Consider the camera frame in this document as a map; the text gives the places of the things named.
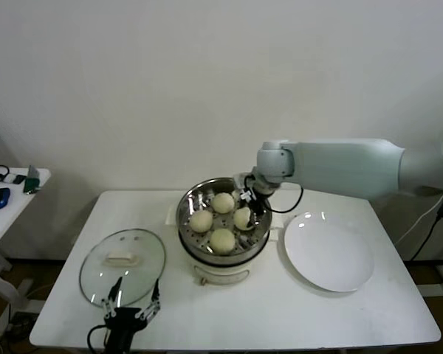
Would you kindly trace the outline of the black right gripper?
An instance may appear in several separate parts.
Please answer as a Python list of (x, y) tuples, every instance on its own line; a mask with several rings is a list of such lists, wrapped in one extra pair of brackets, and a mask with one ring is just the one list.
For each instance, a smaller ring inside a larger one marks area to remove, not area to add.
[(251, 200), (248, 203), (250, 209), (247, 212), (247, 223), (246, 227), (254, 227), (255, 221), (261, 221), (264, 213), (269, 210), (268, 198), (269, 196), (263, 193), (260, 193), (254, 189), (249, 188)]

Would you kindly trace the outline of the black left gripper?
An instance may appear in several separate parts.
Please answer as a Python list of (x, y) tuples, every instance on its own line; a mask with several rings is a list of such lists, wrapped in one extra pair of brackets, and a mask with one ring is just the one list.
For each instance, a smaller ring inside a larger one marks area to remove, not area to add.
[[(106, 298), (102, 298), (101, 305), (104, 310), (114, 310), (118, 307), (117, 299), (120, 293), (122, 277), (110, 288)], [(104, 316), (106, 328), (109, 330), (109, 337), (105, 344), (105, 350), (130, 350), (134, 335), (144, 330), (148, 321), (153, 319), (161, 308), (159, 300), (159, 279), (156, 280), (151, 294), (150, 305), (139, 313), (139, 308), (117, 308), (115, 315), (111, 313)]]

